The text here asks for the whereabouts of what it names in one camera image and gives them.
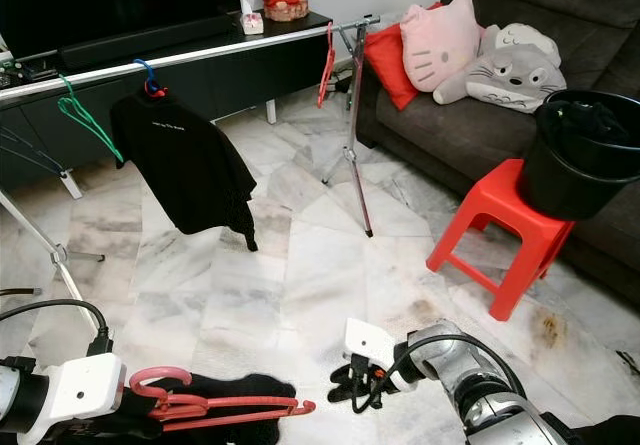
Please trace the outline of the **silver metal clothes rack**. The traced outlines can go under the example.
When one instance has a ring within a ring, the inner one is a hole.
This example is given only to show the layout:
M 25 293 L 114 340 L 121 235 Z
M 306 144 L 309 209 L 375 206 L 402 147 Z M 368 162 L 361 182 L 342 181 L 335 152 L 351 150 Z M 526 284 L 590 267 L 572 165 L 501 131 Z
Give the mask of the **silver metal clothes rack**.
M 0 101 L 12 101 L 12 99 L 19 99 L 20 97 L 35 96 L 38 93 L 50 92 L 50 90 L 56 90 L 56 92 L 70 92 L 70 87 L 74 84 L 93 83 L 93 81 L 101 81 L 106 79 L 119 78 L 119 76 L 129 75 L 132 73 L 138 73 L 138 71 L 146 70 L 148 74 L 154 74 L 156 69 L 160 67 L 169 67 L 179 64 L 191 64 L 191 62 L 207 60 L 207 58 L 220 57 L 225 55 L 236 55 L 236 53 L 242 53 L 250 51 L 250 49 L 259 49 L 268 46 L 278 46 L 278 44 L 289 43 L 294 41 L 302 41 L 315 35 L 324 35 L 329 37 L 333 32 L 338 34 L 339 37 L 343 37 L 344 30 L 353 29 L 356 30 L 355 42 L 346 43 L 346 48 L 352 53 L 353 60 L 355 60 L 356 71 L 353 73 L 351 102 L 349 107 L 355 108 L 358 102 L 358 76 L 362 73 L 362 66 L 364 66 L 364 47 L 366 42 L 366 35 L 369 32 L 371 25 L 378 24 L 381 21 L 379 15 L 366 15 L 361 19 L 352 21 L 352 23 L 346 23 L 339 26 L 333 26 L 328 23 L 323 29 L 308 28 L 298 30 L 298 32 L 285 33 L 283 35 L 274 35 L 274 37 L 264 37 L 251 39 L 251 41 L 244 41 L 236 44 L 224 44 L 224 46 L 212 47 L 206 49 L 196 49 L 196 51 L 178 53 L 178 55 L 169 55 L 159 58 L 152 58 L 152 60 L 142 60 L 137 58 L 133 64 L 116 65 L 113 67 L 102 67 L 99 70 L 87 71 L 87 73 L 74 74 L 69 78 L 59 78 L 56 80 L 37 81 L 37 83 L 23 85 L 23 87 L 13 87 L 9 89 L 1 90 Z M 0 192 L 0 204 L 3 206 L 6 212 L 14 218 L 18 224 L 29 233 L 35 234 L 38 239 L 38 243 L 44 247 L 47 253 L 49 253 L 52 265 L 56 267 L 56 270 L 60 273 L 61 279 L 65 286 L 67 286 L 70 297 L 82 302 L 83 297 L 81 291 L 77 288 L 76 281 L 74 281 L 72 273 L 70 273 L 67 267 L 69 258 L 90 258 L 96 259 L 96 261 L 104 261 L 105 257 L 101 254 L 90 254 L 83 252 L 73 252 L 68 250 L 61 243 L 55 243 L 47 234 L 44 233 L 38 227 L 35 222 L 29 220 L 24 215 L 17 203 L 9 197 L 8 193 Z

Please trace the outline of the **red plastic stool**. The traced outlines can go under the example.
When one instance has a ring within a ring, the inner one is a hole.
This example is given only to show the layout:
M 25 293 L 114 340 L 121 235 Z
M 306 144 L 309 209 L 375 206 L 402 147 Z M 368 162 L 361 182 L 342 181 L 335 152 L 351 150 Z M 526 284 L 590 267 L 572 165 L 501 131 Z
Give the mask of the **red plastic stool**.
M 477 180 L 426 259 L 429 270 L 439 271 L 449 263 L 490 291 L 493 303 L 489 314 L 500 322 L 509 320 L 534 281 L 547 276 L 550 265 L 575 226 L 573 221 L 544 215 L 525 203 L 518 193 L 522 167 L 522 160 L 506 160 Z M 481 233 L 489 224 L 497 224 L 520 239 L 515 261 L 500 282 L 488 279 L 483 272 L 454 254 L 454 248 L 468 230 Z

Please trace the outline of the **red plastic hanger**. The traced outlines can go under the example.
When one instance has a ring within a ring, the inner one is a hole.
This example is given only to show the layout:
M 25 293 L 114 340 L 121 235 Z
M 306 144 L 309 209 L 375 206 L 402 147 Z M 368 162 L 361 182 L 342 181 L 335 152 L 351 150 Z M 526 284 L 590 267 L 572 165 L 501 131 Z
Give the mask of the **red plastic hanger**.
M 325 30 L 325 38 L 326 38 L 326 53 L 325 53 L 325 62 L 323 75 L 321 75 L 319 84 L 317 84 L 317 96 L 316 96 L 316 107 L 321 108 L 324 106 L 324 102 L 326 96 L 328 96 L 328 85 L 330 79 L 332 79 L 332 74 L 335 65 L 335 58 L 337 58 L 337 51 L 335 51 L 335 46 L 333 43 L 333 21 L 329 21 L 326 24 Z

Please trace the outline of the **pink cat face cushion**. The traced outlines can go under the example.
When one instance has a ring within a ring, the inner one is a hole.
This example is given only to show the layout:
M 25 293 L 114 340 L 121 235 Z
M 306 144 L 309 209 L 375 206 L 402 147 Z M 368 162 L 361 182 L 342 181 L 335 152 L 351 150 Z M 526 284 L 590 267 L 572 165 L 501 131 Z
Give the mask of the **pink cat face cushion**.
M 453 0 L 436 9 L 412 5 L 399 20 L 404 71 L 413 88 L 433 92 L 477 56 L 483 29 L 474 0 Z

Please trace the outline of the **black t-shirt with print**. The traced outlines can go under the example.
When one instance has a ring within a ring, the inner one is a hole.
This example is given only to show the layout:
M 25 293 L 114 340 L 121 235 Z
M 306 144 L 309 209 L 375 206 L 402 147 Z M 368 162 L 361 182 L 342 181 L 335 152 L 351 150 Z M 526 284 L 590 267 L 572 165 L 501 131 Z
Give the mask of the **black t-shirt with print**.
M 173 94 L 137 92 L 110 108 L 111 140 L 132 162 L 157 203 L 184 235 L 227 227 L 259 250 L 250 209 L 257 183 L 241 153 L 214 122 Z

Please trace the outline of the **dark brown fabric sofa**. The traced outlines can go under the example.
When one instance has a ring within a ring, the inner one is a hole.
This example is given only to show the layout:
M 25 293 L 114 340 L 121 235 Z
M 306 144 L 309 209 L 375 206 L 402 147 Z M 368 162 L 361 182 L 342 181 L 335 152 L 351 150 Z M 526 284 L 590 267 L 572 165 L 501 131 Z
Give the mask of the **dark brown fabric sofa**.
M 474 6 L 481 25 L 522 23 L 552 38 L 568 87 L 640 99 L 640 0 L 474 0 Z M 470 98 L 438 105 L 426 94 L 397 108 L 378 76 L 365 73 L 357 138 L 463 193 L 500 161 L 524 156 L 534 120 Z M 562 256 L 640 303 L 640 183 L 573 227 Z

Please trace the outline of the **black tv console cabinet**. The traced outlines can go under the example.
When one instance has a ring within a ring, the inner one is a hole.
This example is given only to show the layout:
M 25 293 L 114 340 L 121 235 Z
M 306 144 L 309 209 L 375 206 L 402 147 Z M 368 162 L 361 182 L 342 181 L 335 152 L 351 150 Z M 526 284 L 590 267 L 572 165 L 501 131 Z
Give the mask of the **black tv console cabinet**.
M 265 24 L 264 35 L 274 37 L 308 28 L 323 29 L 329 17 L 317 12 L 291 23 Z M 212 35 L 201 41 L 174 44 L 172 47 L 143 52 L 150 61 L 219 46 L 250 41 L 241 30 Z M 169 90 L 180 102 L 206 119 L 223 119 L 248 108 L 265 105 L 276 99 L 319 84 L 323 75 L 326 38 L 315 35 L 302 41 L 250 49 L 207 60 L 156 69 L 157 83 Z M 27 139 L 41 151 L 50 154 L 67 169 L 77 169 L 106 160 L 111 152 L 90 131 L 84 130 L 59 111 L 58 99 L 67 92 L 38 93 L 1 102 L 3 126 Z M 3 157 L 1 185 L 8 192 L 22 186 L 52 179 L 54 174 L 20 158 Z

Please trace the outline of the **white pink tissue box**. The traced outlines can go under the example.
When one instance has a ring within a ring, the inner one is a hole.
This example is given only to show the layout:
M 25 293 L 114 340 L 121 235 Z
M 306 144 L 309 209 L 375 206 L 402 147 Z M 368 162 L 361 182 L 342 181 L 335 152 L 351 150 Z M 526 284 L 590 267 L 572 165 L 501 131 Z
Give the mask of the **white pink tissue box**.
M 239 14 L 239 24 L 242 32 L 246 35 L 261 35 L 265 33 L 265 25 L 262 23 L 262 15 L 253 9 L 255 0 L 241 1 L 241 14 Z

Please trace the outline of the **black plastic bucket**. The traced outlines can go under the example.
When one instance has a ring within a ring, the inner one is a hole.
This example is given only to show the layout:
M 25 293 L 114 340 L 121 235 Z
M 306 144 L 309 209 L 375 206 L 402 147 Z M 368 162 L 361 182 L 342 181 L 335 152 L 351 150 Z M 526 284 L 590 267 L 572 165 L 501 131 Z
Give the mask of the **black plastic bucket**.
M 548 103 L 602 103 L 630 131 L 630 145 L 564 137 Z M 536 211 L 566 221 L 598 215 L 625 186 L 640 181 L 640 99 L 599 90 L 558 90 L 534 113 L 535 139 L 524 157 L 518 192 Z

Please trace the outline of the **red cushion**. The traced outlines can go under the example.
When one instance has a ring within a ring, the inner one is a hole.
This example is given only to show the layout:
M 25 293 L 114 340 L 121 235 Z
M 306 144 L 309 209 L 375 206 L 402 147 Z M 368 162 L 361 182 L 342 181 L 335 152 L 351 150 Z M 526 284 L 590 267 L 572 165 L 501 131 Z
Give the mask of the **red cushion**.
M 404 69 L 403 52 L 399 21 L 366 38 L 365 61 L 372 66 L 370 79 L 378 79 L 380 88 L 398 111 L 406 110 L 420 93 Z

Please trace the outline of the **black knit garment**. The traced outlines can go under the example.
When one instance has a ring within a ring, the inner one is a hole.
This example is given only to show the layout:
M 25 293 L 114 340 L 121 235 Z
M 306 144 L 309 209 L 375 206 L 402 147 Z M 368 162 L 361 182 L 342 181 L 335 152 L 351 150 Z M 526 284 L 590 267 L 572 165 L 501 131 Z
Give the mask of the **black knit garment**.
M 159 378 L 148 384 L 172 393 L 192 394 L 202 398 L 236 398 L 236 396 L 276 396 L 296 398 L 291 384 L 269 375 L 252 373 L 234 380 L 219 380 L 193 375 L 189 386 L 175 378 Z M 165 432 L 157 419 L 147 417 L 155 399 L 134 395 L 125 390 L 120 408 L 109 416 L 88 419 L 51 439 L 51 445 L 276 445 L 282 436 L 280 419 L 265 419 L 207 428 Z

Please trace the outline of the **grey totoro plush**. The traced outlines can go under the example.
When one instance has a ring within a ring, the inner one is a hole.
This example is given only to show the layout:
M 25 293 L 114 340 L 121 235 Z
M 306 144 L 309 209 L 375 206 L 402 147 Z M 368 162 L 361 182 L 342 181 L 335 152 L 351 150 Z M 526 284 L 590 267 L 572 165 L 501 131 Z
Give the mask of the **grey totoro plush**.
M 532 26 L 490 25 L 477 57 L 433 92 L 439 105 L 465 97 L 522 113 L 532 113 L 544 99 L 567 88 L 556 42 Z

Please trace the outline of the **dark crumpled cloth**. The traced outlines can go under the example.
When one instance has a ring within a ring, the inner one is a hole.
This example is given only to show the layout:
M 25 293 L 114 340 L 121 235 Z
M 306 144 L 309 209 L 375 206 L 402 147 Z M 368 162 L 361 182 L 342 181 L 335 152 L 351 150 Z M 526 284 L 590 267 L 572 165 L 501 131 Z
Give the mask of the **dark crumpled cloth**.
M 632 135 L 602 103 L 552 101 L 548 103 L 553 129 L 564 137 L 607 145 L 630 145 Z

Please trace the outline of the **blue plastic hanger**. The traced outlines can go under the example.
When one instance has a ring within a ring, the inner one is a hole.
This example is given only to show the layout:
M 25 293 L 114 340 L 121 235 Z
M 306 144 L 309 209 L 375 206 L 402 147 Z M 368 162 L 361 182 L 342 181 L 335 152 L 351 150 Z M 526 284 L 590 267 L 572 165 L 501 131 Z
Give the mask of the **blue plastic hanger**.
M 145 60 L 142 58 L 134 58 L 134 64 L 138 64 L 143 67 L 146 71 L 146 79 L 143 80 L 143 92 L 146 93 L 146 96 L 151 98 L 163 98 L 166 96 L 166 88 L 161 87 L 159 83 L 157 83 L 157 75 L 155 73 L 154 67 L 150 64 L 147 64 Z

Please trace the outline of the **black flat television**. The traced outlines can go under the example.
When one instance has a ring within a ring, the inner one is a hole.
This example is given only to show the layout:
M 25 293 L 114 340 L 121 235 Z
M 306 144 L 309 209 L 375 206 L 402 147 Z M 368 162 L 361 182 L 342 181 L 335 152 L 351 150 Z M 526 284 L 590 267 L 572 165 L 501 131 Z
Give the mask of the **black flat television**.
M 0 0 L 1 38 L 17 57 L 206 19 L 241 0 Z

